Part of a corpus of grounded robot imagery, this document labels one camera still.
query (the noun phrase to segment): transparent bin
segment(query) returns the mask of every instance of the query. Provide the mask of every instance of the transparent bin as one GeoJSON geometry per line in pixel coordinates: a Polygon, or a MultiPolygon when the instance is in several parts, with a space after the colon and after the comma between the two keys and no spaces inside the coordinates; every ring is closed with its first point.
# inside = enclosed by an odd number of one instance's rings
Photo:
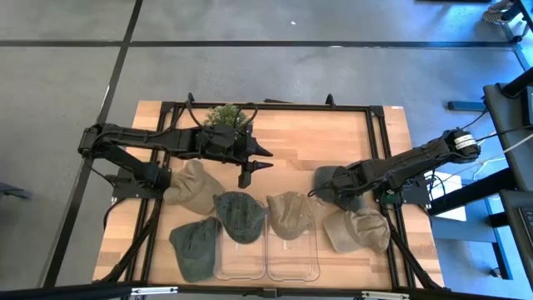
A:
{"type": "Polygon", "coordinates": [[[274,281],[312,282],[320,277],[316,250],[316,225],[310,223],[300,237],[286,241],[269,226],[267,271],[274,281]]]}
{"type": "Polygon", "coordinates": [[[265,276],[268,215],[263,220],[261,235],[255,242],[241,244],[235,242],[221,224],[217,243],[217,262],[214,275],[219,280],[257,280],[265,276]]]}

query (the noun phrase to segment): cap brim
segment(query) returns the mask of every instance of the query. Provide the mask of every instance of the cap brim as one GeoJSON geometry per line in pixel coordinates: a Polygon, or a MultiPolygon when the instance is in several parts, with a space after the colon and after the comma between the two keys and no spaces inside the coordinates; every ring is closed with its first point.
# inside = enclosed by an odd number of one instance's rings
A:
{"type": "Polygon", "coordinates": [[[188,283],[196,283],[213,277],[215,267],[215,251],[199,258],[184,258],[176,255],[177,265],[183,279],[188,283]]]}
{"type": "Polygon", "coordinates": [[[201,280],[209,279],[213,276],[213,269],[215,267],[215,247],[217,238],[214,237],[211,247],[204,249],[205,253],[198,257],[183,257],[180,251],[180,243],[184,243],[185,237],[190,233],[189,229],[176,228],[172,230],[169,238],[174,252],[176,254],[177,265],[180,269],[180,273],[183,279],[188,283],[196,283],[201,280]]]}
{"type": "Polygon", "coordinates": [[[255,225],[248,229],[243,230],[232,230],[228,226],[224,226],[226,229],[227,235],[232,238],[233,241],[241,244],[254,243],[260,236],[263,230],[263,223],[265,219],[263,218],[260,222],[257,222],[255,225]]]}
{"type": "Polygon", "coordinates": [[[363,248],[362,245],[353,240],[346,228],[345,213],[338,210],[324,218],[324,229],[330,238],[331,245],[338,253],[349,253],[363,248]]]}
{"type": "Polygon", "coordinates": [[[210,174],[206,174],[206,184],[191,200],[182,203],[188,210],[208,215],[214,208],[213,197],[224,193],[224,187],[210,174]]]}

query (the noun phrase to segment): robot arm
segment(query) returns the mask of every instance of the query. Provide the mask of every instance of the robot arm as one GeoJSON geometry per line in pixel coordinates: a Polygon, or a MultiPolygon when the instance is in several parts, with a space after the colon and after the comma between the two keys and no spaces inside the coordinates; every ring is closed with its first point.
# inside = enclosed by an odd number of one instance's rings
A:
{"type": "Polygon", "coordinates": [[[449,130],[425,145],[388,159],[369,159],[338,167],[331,180],[319,188],[330,188],[337,197],[358,196],[376,188],[398,193],[409,178],[445,163],[474,162],[480,154],[481,148],[469,132],[449,130]]]}
{"type": "Polygon", "coordinates": [[[239,131],[232,127],[215,126],[167,129],[163,132],[96,124],[85,129],[78,152],[84,158],[105,158],[118,165],[122,173],[131,173],[130,179],[143,188],[159,191],[168,188],[168,170],[154,162],[141,162],[119,146],[161,150],[180,159],[203,158],[234,163],[241,167],[240,188],[250,185],[254,171],[272,166],[267,162],[249,162],[251,155],[272,156],[252,137],[251,124],[239,131]]]}

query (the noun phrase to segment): wooden table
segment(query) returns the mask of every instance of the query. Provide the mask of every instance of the wooden table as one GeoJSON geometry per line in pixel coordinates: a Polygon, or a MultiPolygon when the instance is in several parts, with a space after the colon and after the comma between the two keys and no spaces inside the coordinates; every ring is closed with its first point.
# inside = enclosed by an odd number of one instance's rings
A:
{"type": "MultiPolygon", "coordinates": [[[[155,130],[161,102],[141,101],[133,121],[134,128],[155,130]]],[[[384,107],[392,155],[411,149],[411,138],[402,107],[384,107]]],[[[207,110],[195,109],[195,116],[203,120],[207,110]]],[[[379,125],[374,120],[380,157],[383,157],[379,125]]],[[[252,184],[244,191],[257,201],[266,204],[266,195],[277,195],[286,191],[307,193],[311,189],[314,170],[324,165],[347,165],[358,160],[371,158],[366,117],[362,112],[313,112],[261,110],[254,120],[254,136],[274,157],[261,161],[274,163],[274,167],[252,174],[252,184]]],[[[194,127],[187,112],[183,113],[177,126],[194,127]]],[[[148,161],[150,151],[130,148],[130,153],[148,161]]],[[[202,160],[206,170],[213,175],[227,191],[238,191],[237,176],[240,168],[219,162],[202,160]]],[[[181,168],[183,161],[171,159],[171,168],[181,168]]],[[[364,194],[366,204],[377,209],[372,193],[364,194]]],[[[132,242],[137,220],[139,199],[128,199],[110,214],[104,233],[97,266],[93,278],[107,275],[119,261],[132,242]]],[[[338,209],[330,206],[328,212],[338,209]]],[[[443,285],[441,268],[431,234],[427,215],[417,206],[404,205],[403,215],[411,251],[431,278],[443,285]]],[[[181,206],[163,205],[154,248],[150,283],[189,284],[180,274],[172,245],[168,242],[170,231],[189,222],[199,221],[205,216],[196,215],[181,206]]],[[[222,281],[210,279],[199,285],[255,286],[284,288],[372,288],[391,287],[386,254],[376,254],[371,249],[339,254],[323,229],[321,218],[316,220],[316,240],[320,277],[313,282],[275,282],[267,275],[258,280],[222,281]]],[[[406,276],[400,252],[396,250],[396,263],[402,285],[406,276]]],[[[144,246],[139,251],[134,279],[140,278],[144,246]]]]}

